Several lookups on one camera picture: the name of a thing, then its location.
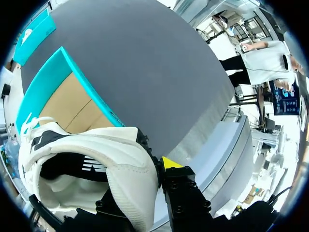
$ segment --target shelf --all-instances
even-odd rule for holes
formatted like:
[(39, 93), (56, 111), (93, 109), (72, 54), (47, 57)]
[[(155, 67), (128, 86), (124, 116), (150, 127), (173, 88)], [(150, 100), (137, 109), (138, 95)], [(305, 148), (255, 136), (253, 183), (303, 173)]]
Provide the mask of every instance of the shelf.
[(0, 159), (1, 159), (1, 162), (2, 162), (2, 164), (4, 166), (5, 171), (6, 171), (7, 175), (9, 176), (11, 182), (13, 183), (14, 187), (16, 188), (16, 190), (18, 191), (18, 193), (20, 194), (22, 199), (25, 202), (28, 202), (29, 201), (30, 193), (26, 190), (26, 187), (23, 185), (21, 179), (13, 178), (12, 174), (8, 170), (8, 167), (6, 166), (6, 163), (4, 162), (4, 159), (3, 159), (2, 155), (0, 155)]

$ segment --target black pants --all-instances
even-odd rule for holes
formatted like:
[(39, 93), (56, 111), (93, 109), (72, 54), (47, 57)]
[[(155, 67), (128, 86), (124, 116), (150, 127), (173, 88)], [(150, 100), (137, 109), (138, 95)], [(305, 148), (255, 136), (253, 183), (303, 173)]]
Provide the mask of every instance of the black pants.
[(241, 56), (235, 56), (226, 60), (220, 60), (220, 62), (225, 71), (237, 69), (243, 70), (228, 76), (234, 87), (239, 86), (239, 84), (251, 85), (246, 66), (243, 63)]

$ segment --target yellow tag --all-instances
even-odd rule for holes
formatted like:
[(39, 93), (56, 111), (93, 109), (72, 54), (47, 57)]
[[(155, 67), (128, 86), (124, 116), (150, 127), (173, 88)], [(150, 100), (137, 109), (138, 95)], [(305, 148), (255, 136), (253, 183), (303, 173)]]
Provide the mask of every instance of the yellow tag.
[(175, 163), (174, 161), (171, 161), (170, 159), (166, 157), (162, 157), (163, 159), (163, 164), (164, 164), (164, 169), (175, 167), (175, 168), (183, 168), (180, 164)]

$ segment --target screen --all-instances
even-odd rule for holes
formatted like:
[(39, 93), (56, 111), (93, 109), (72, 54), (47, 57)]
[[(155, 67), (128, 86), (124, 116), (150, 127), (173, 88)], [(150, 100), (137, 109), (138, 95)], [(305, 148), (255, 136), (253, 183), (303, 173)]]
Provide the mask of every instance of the screen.
[(292, 84), (291, 91), (276, 87), (273, 81), (270, 81), (269, 85), (274, 96), (274, 115), (299, 115), (299, 89), (296, 83)]

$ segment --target shoe tongue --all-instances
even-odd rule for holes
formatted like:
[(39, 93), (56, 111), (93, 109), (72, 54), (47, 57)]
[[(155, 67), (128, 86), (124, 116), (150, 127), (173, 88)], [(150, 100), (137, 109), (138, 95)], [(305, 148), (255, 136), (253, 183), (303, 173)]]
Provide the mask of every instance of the shoe tongue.
[(106, 167), (89, 156), (63, 152), (42, 164), (40, 176), (54, 180), (60, 175), (70, 175), (81, 179), (108, 182)]

